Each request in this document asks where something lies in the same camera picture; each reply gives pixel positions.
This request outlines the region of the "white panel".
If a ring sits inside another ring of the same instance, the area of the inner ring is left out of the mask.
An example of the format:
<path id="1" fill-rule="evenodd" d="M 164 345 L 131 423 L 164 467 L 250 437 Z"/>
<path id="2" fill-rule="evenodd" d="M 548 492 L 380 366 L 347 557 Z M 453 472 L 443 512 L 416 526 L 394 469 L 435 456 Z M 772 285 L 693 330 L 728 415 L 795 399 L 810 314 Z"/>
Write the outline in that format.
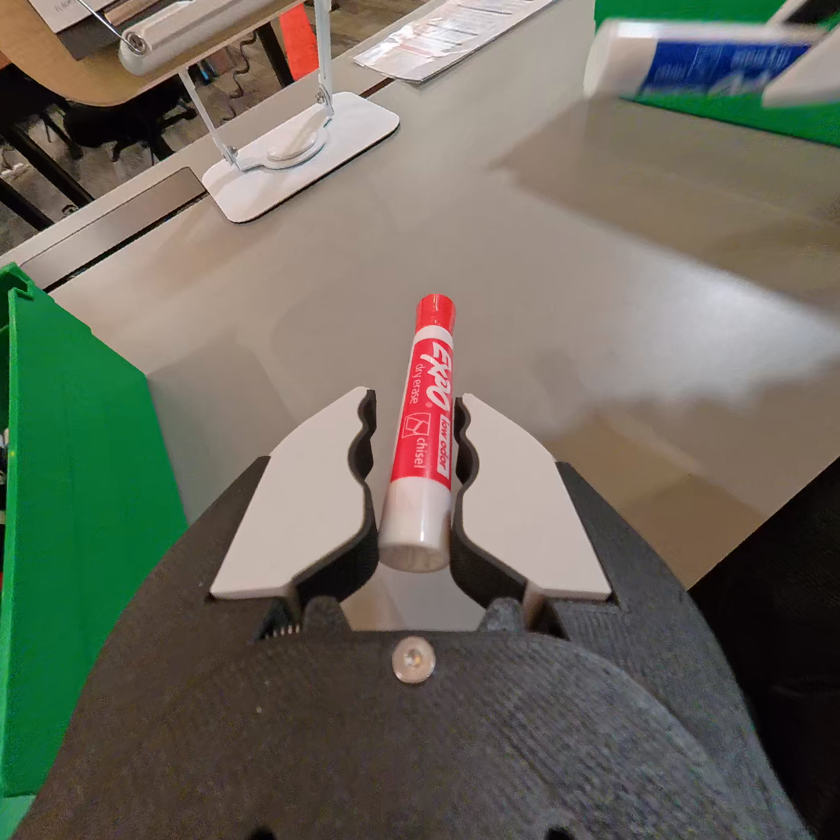
<path id="1" fill-rule="evenodd" d="M 156 71 L 142 77 L 128 72 L 116 46 L 109 45 L 81 60 L 72 58 L 58 36 L 26 1 L 1 2 L 1 50 L 16 67 L 44 88 L 61 97 L 97 107 L 126 102 L 172 77 L 216 50 L 245 38 L 269 23 L 295 2 L 266 2 L 237 23 L 172 57 Z"/>

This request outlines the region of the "white lamp stand base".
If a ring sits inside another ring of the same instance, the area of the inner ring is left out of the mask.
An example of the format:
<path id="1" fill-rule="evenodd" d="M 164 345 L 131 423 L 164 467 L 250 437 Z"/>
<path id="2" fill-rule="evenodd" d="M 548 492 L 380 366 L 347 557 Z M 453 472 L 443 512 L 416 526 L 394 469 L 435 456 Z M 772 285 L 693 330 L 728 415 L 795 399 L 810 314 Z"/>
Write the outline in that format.
<path id="1" fill-rule="evenodd" d="M 221 160 L 201 177 L 229 222 L 245 224 L 300 194 L 379 142 L 398 116 L 350 92 L 332 96 L 332 110 L 313 104 Z"/>

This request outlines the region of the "green plastic bin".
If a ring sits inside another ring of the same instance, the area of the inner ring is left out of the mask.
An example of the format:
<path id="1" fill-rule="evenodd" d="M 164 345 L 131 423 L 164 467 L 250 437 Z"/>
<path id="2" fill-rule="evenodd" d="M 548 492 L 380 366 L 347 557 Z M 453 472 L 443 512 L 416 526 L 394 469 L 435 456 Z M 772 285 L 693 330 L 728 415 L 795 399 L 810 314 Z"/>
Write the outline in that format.
<path id="1" fill-rule="evenodd" d="M 596 1 L 595 26 L 608 18 L 761 24 L 782 1 Z M 801 140 L 839 145 L 839 106 L 762 108 L 756 97 L 706 101 L 698 98 L 646 97 L 646 106 L 714 119 L 743 127 L 779 133 Z"/>
<path id="2" fill-rule="evenodd" d="M 186 529 L 146 376 L 2 268 L 2 798 L 34 795 L 125 606 Z"/>

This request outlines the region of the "red flat object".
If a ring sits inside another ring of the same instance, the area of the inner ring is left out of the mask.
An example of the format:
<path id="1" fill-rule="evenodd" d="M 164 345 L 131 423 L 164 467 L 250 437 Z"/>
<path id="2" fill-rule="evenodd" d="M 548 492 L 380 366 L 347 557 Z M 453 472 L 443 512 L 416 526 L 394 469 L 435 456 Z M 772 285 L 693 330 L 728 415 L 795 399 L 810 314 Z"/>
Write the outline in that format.
<path id="1" fill-rule="evenodd" d="M 278 18 L 287 63 L 294 81 L 319 69 L 317 37 L 304 3 L 298 3 Z"/>

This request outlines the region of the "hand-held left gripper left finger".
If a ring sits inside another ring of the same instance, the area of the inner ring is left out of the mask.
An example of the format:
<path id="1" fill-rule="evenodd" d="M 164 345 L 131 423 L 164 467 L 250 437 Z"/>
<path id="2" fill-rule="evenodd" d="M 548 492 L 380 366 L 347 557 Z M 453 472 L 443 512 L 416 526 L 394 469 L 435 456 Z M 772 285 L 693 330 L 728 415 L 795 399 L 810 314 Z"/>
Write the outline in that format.
<path id="1" fill-rule="evenodd" d="M 300 624 L 319 597 L 357 592 L 378 561 L 371 490 L 376 396 L 357 386 L 274 447 L 210 588 L 270 599 Z"/>

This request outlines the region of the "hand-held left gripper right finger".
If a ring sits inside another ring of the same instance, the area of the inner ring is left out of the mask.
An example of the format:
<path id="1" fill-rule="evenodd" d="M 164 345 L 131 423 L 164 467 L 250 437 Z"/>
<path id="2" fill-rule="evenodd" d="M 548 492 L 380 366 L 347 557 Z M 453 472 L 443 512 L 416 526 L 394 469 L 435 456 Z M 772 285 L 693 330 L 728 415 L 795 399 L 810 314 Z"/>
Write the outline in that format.
<path id="1" fill-rule="evenodd" d="M 471 393 L 455 406 L 451 575 L 482 607 L 512 599 L 526 627 L 555 600 L 602 605 L 613 588 L 557 462 Z"/>

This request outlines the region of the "dark corduroy pants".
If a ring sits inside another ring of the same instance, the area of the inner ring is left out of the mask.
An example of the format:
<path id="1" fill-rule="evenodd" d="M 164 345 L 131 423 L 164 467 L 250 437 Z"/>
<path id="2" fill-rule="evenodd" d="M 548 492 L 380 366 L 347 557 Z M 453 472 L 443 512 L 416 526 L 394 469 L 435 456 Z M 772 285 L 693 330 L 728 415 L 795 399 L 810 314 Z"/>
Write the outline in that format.
<path id="1" fill-rule="evenodd" d="M 839 838 L 839 461 L 689 590 L 814 838 Z"/>

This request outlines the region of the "white desk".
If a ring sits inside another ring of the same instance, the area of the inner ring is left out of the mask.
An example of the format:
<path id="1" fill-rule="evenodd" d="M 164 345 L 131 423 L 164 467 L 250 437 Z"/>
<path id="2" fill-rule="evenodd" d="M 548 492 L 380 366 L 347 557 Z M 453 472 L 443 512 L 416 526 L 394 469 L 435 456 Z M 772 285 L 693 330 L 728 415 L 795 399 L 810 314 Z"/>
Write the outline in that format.
<path id="1" fill-rule="evenodd" d="M 395 134 L 264 217 L 205 197 L 59 286 L 147 374 L 189 521 L 357 385 L 376 513 L 417 302 L 455 388 L 571 463 L 693 585 L 838 457 L 838 149 L 583 101 L 591 2 L 413 87 Z"/>

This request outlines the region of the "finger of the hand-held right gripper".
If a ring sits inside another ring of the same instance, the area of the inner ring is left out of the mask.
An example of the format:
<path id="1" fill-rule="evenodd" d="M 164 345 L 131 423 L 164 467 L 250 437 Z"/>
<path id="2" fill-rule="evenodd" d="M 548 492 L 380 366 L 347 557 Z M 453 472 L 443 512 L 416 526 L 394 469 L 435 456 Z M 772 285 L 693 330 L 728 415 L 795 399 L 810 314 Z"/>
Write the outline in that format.
<path id="1" fill-rule="evenodd" d="M 821 106 L 839 102 L 839 42 L 824 40 L 809 49 L 763 91 L 766 109 Z"/>
<path id="2" fill-rule="evenodd" d="M 783 1 L 768 26 L 806 26 L 833 29 L 839 22 L 839 1 Z"/>

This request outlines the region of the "blue dry erase marker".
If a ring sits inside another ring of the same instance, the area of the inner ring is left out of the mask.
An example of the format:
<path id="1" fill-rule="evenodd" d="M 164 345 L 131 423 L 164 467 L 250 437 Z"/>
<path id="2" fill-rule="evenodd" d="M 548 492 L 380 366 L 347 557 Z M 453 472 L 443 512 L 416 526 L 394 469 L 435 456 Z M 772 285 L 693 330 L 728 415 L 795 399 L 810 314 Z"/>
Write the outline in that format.
<path id="1" fill-rule="evenodd" d="M 591 44 L 584 97 L 758 94 L 827 34 L 814 25 L 609 18 Z"/>

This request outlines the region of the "plastic sleeve document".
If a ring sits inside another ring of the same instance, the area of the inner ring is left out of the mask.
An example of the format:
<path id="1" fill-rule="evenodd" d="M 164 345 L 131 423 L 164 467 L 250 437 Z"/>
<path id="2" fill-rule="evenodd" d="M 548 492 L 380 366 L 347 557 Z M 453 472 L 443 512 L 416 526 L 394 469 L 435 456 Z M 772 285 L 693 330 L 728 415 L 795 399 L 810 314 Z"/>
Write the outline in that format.
<path id="1" fill-rule="evenodd" d="M 551 1 L 447 1 L 353 58 L 394 80 L 422 83 L 471 56 Z"/>

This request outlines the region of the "red dry erase marker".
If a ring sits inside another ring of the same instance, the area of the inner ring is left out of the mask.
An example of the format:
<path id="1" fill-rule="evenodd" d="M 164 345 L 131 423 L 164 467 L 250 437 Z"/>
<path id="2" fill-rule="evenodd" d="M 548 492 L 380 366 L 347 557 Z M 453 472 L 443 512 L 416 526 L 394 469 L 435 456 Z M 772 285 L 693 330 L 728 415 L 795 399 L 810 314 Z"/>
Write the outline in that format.
<path id="1" fill-rule="evenodd" d="M 449 562 L 454 473 L 455 304 L 426 295 L 415 333 L 379 526 L 380 561 L 427 574 Z"/>

